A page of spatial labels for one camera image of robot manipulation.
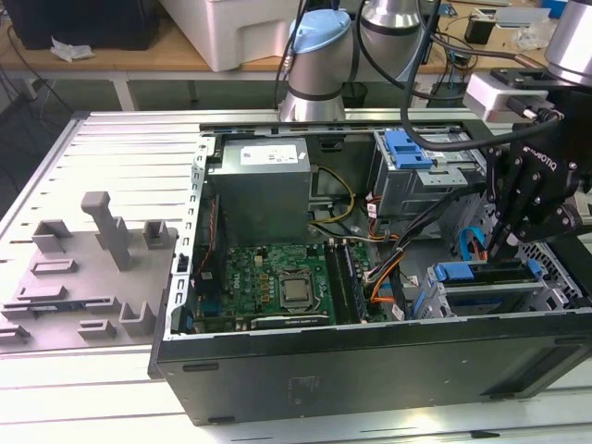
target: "gray plastic block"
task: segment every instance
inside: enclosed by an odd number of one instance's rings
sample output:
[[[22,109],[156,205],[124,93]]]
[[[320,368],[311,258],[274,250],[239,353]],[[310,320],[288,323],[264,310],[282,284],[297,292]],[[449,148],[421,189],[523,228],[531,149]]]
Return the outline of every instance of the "gray plastic block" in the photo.
[[[78,270],[78,264],[72,259],[40,261],[33,264],[31,268],[31,272],[35,276],[75,273],[76,270]]]
[[[128,232],[128,227],[126,227],[126,221],[123,220],[123,217],[119,217],[119,216],[115,216],[113,217],[115,219],[115,224],[117,226],[117,230],[119,232],[121,232],[121,235],[123,236],[123,240],[126,243],[126,247],[129,247],[129,240],[130,240],[130,233]],[[107,250],[107,245],[103,242],[103,237],[101,236],[101,233],[96,233],[95,234],[96,239],[99,241],[99,245],[101,245],[101,248],[103,250]]]
[[[35,312],[29,307],[3,307],[0,310],[0,315],[8,319],[9,321],[19,321],[21,319],[34,319],[36,317]]]
[[[86,308],[91,312],[91,315],[119,313],[121,311],[121,303],[119,303],[117,298],[109,298],[109,302],[87,303]]]
[[[118,225],[111,216],[110,201],[108,192],[90,191],[84,194],[80,207],[84,213],[92,216],[101,233],[101,244],[107,247],[119,271],[125,271],[130,268],[127,229],[125,224]]]
[[[146,302],[142,304],[139,315],[134,314],[130,305],[124,302],[119,315],[119,324],[126,329],[130,336],[152,335],[156,324],[156,316],[154,316]]]
[[[84,340],[113,339],[117,335],[117,330],[108,319],[97,319],[80,321],[78,334]]]
[[[162,250],[170,246],[171,239],[164,220],[147,220],[142,234],[148,250]]]
[[[148,250],[142,229],[127,232],[130,261],[126,272],[120,272],[109,252],[101,249],[94,231],[73,232],[71,237],[60,238],[66,253],[36,251],[12,300],[0,308],[0,327],[6,322],[19,324],[33,339],[10,345],[6,340],[0,343],[0,354],[150,344],[154,315],[158,313],[163,291],[169,285],[175,242],[171,241],[164,250]],[[168,228],[167,232],[171,240],[177,238],[175,229]],[[35,275],[31,272],[36,264],[70,260],[78,266],[74,273]],[[47,293],[48,288],[64,288],[67,294],[63,299],[21,299],[23,288],[23,294],[27,289],[44,289]],[[52,290],[51,297],[60,291]],[[121,324],[119,317],[124,302],[131,310],[126,310]],[[93,320],[94,317],[100,321],[108,320],[117,334],[113,338],[97,336],[87,341],[78,333],[80,321]]]
[[[22,326],[12,324],[0,326],[1,345],[24,344],[30,336],[31,334]]]
[[[68,290],[63,285],[23,287],[17,299],[20,301],[55,301],[68,296]]]
[[[37,226],[32,240],[42,253],[63,253],[65,250],[60,239],[71,237],[72,233],[62,220],[44,220]]]

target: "white box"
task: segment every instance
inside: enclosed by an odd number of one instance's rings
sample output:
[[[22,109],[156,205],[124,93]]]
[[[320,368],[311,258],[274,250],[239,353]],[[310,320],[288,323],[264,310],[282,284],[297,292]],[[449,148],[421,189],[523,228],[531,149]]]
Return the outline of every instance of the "white box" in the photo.
[[[160,0],[213,71],[282,56],[298,0]]]

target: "white table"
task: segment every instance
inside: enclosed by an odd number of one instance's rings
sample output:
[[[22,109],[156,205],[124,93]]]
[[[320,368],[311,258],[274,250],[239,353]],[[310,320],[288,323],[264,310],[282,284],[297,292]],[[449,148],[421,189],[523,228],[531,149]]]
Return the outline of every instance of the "white table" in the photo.
[[[246,113],[273,121],[266,111],[230,112]],[[94,113],[70,122],[0,223],[0,302],[29,262],[41,219],[94,229],[78,208],[86,191],[109,191],[129,228],[150,218],[179,228],[199,125],[227,114]],[[491,442],[504,444],[592,441],[592,361],[529,400],[198,428],[167,383],[146,375],[149,354],[146,345],[1,356],[0,442],[468,442],[476,430],[500,433]]]

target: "blue cable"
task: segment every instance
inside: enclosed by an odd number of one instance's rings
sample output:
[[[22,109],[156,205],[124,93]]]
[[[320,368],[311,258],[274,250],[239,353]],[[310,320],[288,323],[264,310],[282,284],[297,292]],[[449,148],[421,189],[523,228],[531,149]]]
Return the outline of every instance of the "blue cable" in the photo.
[[[461,230],[461,234],[459,236],[459,244],[461,247],[461,257],[464,261],[471,260],[471,254],[469,253],[469,248],[467,247],[468,240],[466,239],[466,234],[469,231],[472,231],[473,235],[476,237],[476,239],[481,243],[481,245],[483,247],[485,247],[485,235],[483,234],[483,231],[481,231],[481,228],[479,228],[479,227],[465,227],[465,228],[463,228]]]

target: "green circuit board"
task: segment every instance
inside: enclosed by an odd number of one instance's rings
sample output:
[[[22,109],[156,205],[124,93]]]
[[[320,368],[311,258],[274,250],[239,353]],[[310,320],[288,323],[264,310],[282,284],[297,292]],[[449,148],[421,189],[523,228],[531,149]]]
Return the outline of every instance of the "green circuit board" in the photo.
[[[368,269],[368,256],[361,243],[350,245],[356,270],[360,276]],[[240,329],[241,319],[248,321],[269,315],[326,315],[331,325],[336,316],[327,276],[324,244],[268,245],[241,247],[228,250],[225,289],[219,315],[207,320],[208,330]],[[305,281],[311,292],[311,303],[306,308],[287,309],[282,306],[282,291],[286,280]]]

